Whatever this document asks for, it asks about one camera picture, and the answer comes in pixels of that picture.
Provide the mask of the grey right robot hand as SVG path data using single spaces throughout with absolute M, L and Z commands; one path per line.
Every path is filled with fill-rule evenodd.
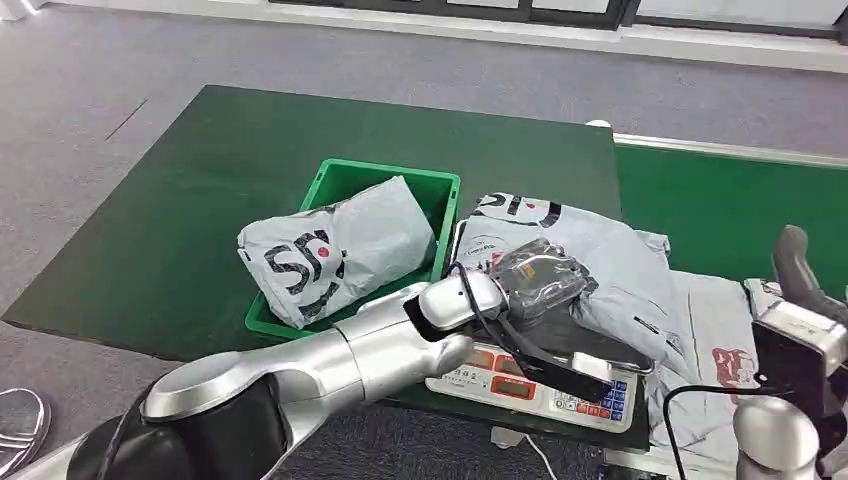
M 847 304 L 829 297 L 807 262 L 808 236 L 795 225 L 786 225 L 775 242 L 771 259 L 783 298 L 847 326 Z

